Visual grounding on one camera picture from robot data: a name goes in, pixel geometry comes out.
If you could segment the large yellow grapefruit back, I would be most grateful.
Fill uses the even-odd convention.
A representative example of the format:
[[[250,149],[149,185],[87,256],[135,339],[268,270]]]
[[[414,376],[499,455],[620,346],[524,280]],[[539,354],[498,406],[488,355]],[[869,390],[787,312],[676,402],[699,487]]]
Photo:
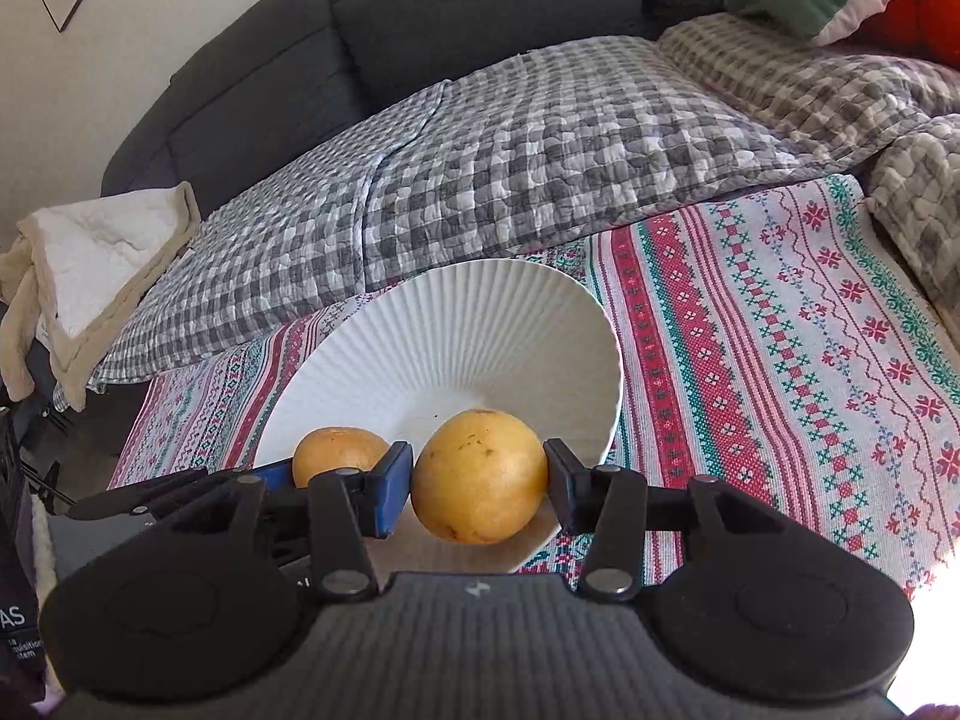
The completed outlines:
[[[439,427],[412,476],[421,525],[451,543],[496,544],[517,535],[547,494],[537,434],[503,411],[467,410]]]

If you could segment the large yellow grapefruit front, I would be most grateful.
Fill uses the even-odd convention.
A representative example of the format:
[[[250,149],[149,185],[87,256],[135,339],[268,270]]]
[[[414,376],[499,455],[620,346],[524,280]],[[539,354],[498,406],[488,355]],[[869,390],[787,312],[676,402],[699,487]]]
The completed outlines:
[[[372,470],[389,450],[377,434],[358,427],[322,427],[304,436],[291,458],[291,478],[297,488],[306,488],[314,476],[356,468]]]

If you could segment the dark grey sofa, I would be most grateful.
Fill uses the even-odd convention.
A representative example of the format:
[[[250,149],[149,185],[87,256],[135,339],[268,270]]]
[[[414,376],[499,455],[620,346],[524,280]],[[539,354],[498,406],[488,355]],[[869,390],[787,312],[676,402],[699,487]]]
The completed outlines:
[[[724,0],[260,0],[169,78],[106,195],[189,182],[203,216],[398,99],[537,47],[658,37]]]

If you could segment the large yellow grapefruit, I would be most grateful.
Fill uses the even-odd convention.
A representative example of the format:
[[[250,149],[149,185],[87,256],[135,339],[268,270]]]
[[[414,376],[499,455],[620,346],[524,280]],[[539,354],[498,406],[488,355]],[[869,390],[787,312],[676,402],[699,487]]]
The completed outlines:
[[[291,458],[291,478],[297,488],[306,488],[314,476],[356,468],[372,470],[389,450],[377,434],[358,427],[322,427],[304,436]]]
[[[503,411],[467,410],[439,427],[412,476],[421,525],[451,543],[496,544],[517,535],[547,494],[537,434]]]

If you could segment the white ribbed plate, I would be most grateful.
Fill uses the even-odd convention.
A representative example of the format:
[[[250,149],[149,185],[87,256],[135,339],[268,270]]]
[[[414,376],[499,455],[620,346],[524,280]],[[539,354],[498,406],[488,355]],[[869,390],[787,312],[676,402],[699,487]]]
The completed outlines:
[[[321,427],[421,450],[449,418],[487,408],[594,466],[622,398],[619,340],[584,286],[534,262],[476,260],[421,273],[339,325],[281,392],[254,461],[290,458]]]

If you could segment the white beige blanket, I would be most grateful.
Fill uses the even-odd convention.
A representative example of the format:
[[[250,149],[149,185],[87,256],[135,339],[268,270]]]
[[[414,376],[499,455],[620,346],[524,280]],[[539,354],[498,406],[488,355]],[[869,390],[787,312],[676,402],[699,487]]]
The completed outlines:
[[[169,188],[41,208],[2,255],[2,382],[34,394],[29,348],[47,349],[68,408],[82,411],[94,369],[135,307],[200,226],[194,189]]]

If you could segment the patterned red green tablecloth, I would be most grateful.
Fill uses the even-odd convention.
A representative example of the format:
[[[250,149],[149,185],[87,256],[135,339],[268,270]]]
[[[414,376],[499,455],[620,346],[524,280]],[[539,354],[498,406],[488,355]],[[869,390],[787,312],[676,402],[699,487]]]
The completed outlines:
[[[907,592],[958,554],[958,358],[830,176],[654,216],[544,254],[607,310],[625,399],[612,460],[709,473]]]

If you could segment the red pumpkin cushion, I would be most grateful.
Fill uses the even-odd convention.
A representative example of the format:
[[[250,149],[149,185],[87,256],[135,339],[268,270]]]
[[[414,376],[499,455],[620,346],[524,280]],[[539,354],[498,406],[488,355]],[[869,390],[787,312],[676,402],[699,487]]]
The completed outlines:
[[[854,33],[856,43],[960,68],[960,0],[892,0]]]

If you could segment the grey woven blanket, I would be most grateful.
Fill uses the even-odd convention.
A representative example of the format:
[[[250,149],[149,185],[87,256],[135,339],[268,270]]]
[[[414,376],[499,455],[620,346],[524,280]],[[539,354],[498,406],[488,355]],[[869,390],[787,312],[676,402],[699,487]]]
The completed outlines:
[[[935,117],[896,138],[867,179],[867,206],[958,343],[960,127]]]

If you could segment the beige checked quilt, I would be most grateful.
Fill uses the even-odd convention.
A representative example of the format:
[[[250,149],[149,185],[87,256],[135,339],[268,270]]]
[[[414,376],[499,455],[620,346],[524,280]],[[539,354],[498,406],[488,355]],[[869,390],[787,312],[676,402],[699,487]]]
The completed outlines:
[[[672,26],[656,47],[709,96],[830,169],[864,163],[914,132],[958,128],[958,73],[926,60],[815,47],[729,13]]]

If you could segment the grey checked quilt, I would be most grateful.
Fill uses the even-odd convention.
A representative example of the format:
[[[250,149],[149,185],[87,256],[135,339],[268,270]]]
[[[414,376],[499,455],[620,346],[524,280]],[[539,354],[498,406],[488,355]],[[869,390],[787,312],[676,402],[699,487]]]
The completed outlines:
[[[517,55],[412,94],[208,211],[91,387],[156,374],[435,266],[830,165],[639,37]]]

